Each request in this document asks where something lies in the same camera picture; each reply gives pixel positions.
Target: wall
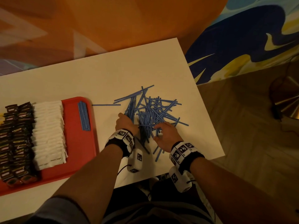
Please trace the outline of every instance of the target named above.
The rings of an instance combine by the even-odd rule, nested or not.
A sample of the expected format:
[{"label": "wall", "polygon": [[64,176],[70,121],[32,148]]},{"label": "wall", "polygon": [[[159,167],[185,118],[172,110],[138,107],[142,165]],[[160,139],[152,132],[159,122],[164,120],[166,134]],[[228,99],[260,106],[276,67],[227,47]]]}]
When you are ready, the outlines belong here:
[{"label": "wall", "polygon": [[0,75],[177,37],[197,84],[299,52],[299,0],[0,0]]}]

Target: person's left arm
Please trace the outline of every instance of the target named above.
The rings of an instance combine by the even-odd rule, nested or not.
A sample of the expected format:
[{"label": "person's left arm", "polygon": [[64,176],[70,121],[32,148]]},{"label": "person's left arm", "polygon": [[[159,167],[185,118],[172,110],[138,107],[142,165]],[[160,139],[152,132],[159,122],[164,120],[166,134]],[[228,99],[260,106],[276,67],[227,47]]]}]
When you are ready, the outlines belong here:
[{"label": "person's left arm", "polygon": [[[133,135],[136,135],[138,126],[134,125],[124,114],[120,113],[118,116],[119,119],[116,121],[115,130],[127,129]],[[36,216],[51,219],[51,216],[47,217],[43,214],[49,214],[49,209],[58,207],[59,200],[67,200],[65,203],[72,203],[76,209],[82,210],[82,215],[77,217],[76,221],[79,221],[78,219],[83,220],[87,216],[90,223],[100,223],[109,204],[122,157],[123,151],[119,146],[115,144],[106,146],[94,159],[71,176],[54,193],[52,198],[45,202],[43,206],[49,204],[46,206],[46,211],[42,206],[35,213]],[[56,200],[57,204],[50,204],[51,200]],[[71,219],[75,215],[71,213],[72,211],[65,210],[65,213],[61,212],[58,216],[61,216],[62,219],[66,217]],[[59,219],[59,217],[52,218],[56,223],[60,223]]]}]

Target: wristband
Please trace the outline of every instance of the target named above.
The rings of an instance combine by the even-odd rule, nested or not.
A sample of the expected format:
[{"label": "wristband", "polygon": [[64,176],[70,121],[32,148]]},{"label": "wristband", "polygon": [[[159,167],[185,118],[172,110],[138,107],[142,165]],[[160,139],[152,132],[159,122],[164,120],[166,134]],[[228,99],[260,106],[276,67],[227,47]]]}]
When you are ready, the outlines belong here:
[{"label": "wristband", "polygon": [[120,129],[118,131],[115,131],[108,138],[105,147],[110,144],[114,144],[120,147],[123,151],[123,157],[129,156],[135,144],[133,134],[126,129]]},{"label": "wristband", "polygon": [[187,142],[175,143],[169,154],[171,162],[176,166],[181,174],[184,170],[190,172],[191,163],[198,157],[204,158],[204,155],[201,154],[191,143]]}]

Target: herringbone floor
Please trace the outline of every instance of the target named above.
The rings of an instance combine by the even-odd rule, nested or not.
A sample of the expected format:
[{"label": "herringbone floor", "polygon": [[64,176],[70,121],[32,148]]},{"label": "herringbone floor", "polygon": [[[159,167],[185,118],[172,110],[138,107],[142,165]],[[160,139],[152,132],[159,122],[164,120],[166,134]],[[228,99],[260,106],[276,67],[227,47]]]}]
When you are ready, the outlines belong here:
[{"label": "herringbone floor", "polygon": [[[214,160],[257,188],[299,208],[299,137],[272,117],[271,82],[286,65],[198,86],[226,156]],[[299,62],[290,71],[299,75]]]}]

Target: table surface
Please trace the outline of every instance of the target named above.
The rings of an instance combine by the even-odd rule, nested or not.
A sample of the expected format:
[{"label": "table surface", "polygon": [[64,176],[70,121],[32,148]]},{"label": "table surface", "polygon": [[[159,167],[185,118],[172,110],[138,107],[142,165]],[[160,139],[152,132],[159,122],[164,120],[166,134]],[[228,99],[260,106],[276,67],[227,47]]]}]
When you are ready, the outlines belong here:
[{"label": "table surface", "polygon": [[[24,102],[55,101],[83,96],[93,104],[112,104],[113,100],[141,89],[147,96],[177,99],[182,105],[172,108],[175,117],[189,124],[178,124],[185,141],[193,143],[207,159],[224,156],[213,124],[198,92],[184,54],[176,38],[109,52],[69,62],[54,64],[0,77],[0,112],[4,106]],[[129,100],[121,106],[94,106],[99,148],[115,131],[118,113],[124,113]],[[156,143],[148,147],[153,152]],[[142,171],[123,170],[115,187],[167,173],[173,166],[169,153],[144,152]],[[123,158],[120,169],[127,164]],[[66,179],[0,197],[0,222],[36,211]]]}]

